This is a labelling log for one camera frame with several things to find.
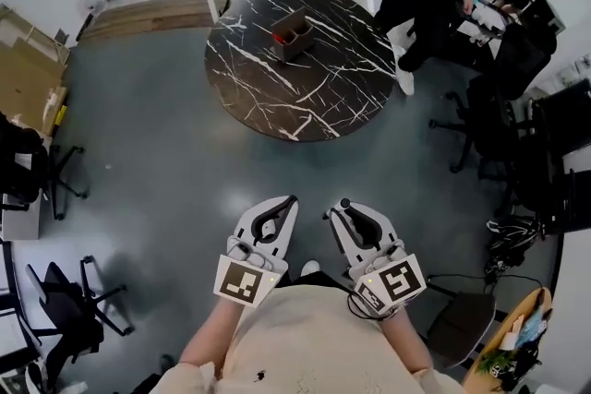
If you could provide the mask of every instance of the hand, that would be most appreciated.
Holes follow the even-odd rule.
[[[466,15],[472,15],[472,9],[474,8],[474,0],[464,0],[464,6],[462,10]]]

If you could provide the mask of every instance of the cable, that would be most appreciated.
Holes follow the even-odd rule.
[[[428,276],[428,282],[431,282],[431,280],[433,280],[435,278],[453,278],[453,277],[466,278],[469,280],[485,280],[486,279],[484,276],[468,276],[466,274],[456,274],[456,273],[453,273],[453,274],[433,274],[431,276]],[[529,276],[520,276],[519,274],[502,274],[497,278],[497,280],[495,281],[494,284],[485,284],[484,288],[482,289],[482,292],[486,293],[487,288],[489,286],[491,286],[489,293],[493,293],[494,290],[497,288],[497,284],[499,283],[499,280],[502,278],[517,278],[520,280],[529,280],[529,281],[537,282],[539,289],[542,289],[544,287],[542,282],[540,280],[537,280],[536,278],[530,278]]]

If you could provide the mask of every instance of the black pants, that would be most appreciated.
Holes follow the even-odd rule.
[[[381,0],[374,21],[387,33],[415,19],[416,41],[398,62],[404,71],[415,71],[428,58],[440,53],[452,33],[450,22],[455,16],[453,0]]]

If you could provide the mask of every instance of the small box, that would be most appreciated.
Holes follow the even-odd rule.
[[[271,33],[273,50],[283,63],[314,44],[314,26],[306,20],[304,7],[273,23]]]

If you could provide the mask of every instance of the forearm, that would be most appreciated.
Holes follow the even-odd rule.
[[[221,297],[208,319],[183,350],[180,363],[203,366],[213,362],[216,373],[219,373],[243,310],[243,305]]]
[[[425,343],[416,333],[404,308],[394,317],[380,322],[381,331],[410,373],[433,367]]]

